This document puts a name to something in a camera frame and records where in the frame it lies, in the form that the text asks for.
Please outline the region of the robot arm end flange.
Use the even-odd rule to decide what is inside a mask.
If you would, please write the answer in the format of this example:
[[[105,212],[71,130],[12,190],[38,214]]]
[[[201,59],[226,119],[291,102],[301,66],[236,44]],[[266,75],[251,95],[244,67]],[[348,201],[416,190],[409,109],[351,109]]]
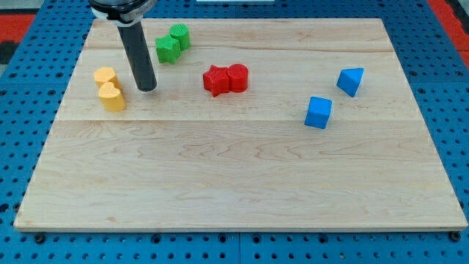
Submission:
[[[113,22],[118,27],[130,27],[148,13],[158,0],[89,0],[96,18]]]

